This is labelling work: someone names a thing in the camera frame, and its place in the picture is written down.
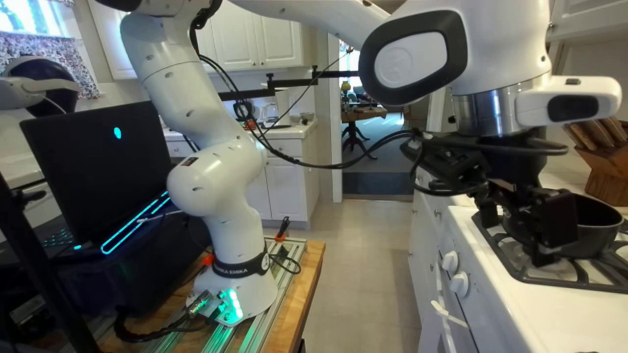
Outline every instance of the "white stove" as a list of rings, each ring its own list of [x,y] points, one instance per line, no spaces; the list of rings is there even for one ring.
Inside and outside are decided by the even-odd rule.
[[[512,238],[499,239],[499,251],[508,266],[539,280],[527,283],[515,278],[491,247],[472,216],[477,209],[451,206],[444,218],[438,250],[443,274],[443,291],[456,295],[448,301],[449,314],[465,320],[468,329],[448,322],[454,341],[452,352],[626,352],[628,294],[547,284],[582,281],[612,285],[616,278],[600,271],[588,260],[576,265],[568,260],[534,268],[528,255]],[[505,233],[502,227],[488,230],[489,239]],[[620,234],[617,240],[628,241]],[[628,246],[620,247],[618,258],[628,259]]]

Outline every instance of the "gas burner grate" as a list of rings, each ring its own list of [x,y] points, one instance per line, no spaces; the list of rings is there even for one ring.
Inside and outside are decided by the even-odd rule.
[[[575,281],[553,278],[539,278],[531,276],[529,274],[530,269],[534,269],[534,267],[524,264],[521,266],[521,268],[517,268],[508,258],[506,253],[500,248],[500,242],[504,241],[505,239],[511,238],[509,234],[500,232],[492,236],[486,228],[482,227],[479,212],[472,217],[472,220],[484,236],[484,239],[486,239],[486,241],[489,243],[491,249],[500,259],[508,273],[515,280],[535,285],[628,294],[628,261],[626,261],[624,258],[617,254],[618,249],[624,246],[628,246],[628,242],[626,241],[615,241],[611,245],[610,250],[601,257],[586,260],[609,282],[611,282],[611,284],[592,283],[590,281],[587,270],[583,268],[580,264],[578,264],[578,262],[574,259],[566,260],[569,262],[570,265],[573,266],[573,269],[575,270]]]

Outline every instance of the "white robotic arm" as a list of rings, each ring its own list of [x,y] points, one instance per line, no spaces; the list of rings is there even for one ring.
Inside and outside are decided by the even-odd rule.
[[[217,258],[195,280],[190,302],[233,293],[238,305],[217,319],[226,325],[263,312],[277,289],[259,214],[244,190],[266,155],[226,111],[190,43],[190,23],[210,1],[98,2],[133,12],[121,31],[139,80],[167,125],[202,149],[168,177],[174,203],[203,217]],[[368,0],[232,2],[312,24],[361,49],[360,78],[382,103],[408,104],[451,86],[462,134],[508,139],[531,126],[607,117],[621,102],[613,79],[551,76],[548,0],[407,1],[392,16]]]

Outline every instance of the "laptop screen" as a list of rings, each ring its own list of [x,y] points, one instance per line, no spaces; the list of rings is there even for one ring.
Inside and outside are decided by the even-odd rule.
[[[172,166],[150,101],[20,126],[80,243],[101,244],[166,188]]]

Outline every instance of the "black laptop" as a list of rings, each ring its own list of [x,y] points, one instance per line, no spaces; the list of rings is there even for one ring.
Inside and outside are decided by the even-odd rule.
[[[35,228],[49,257],[109,254],[168,205],[172,164],[150,101],[20,126],[62,212]],[[1,247],[0,266],[16,263]]]

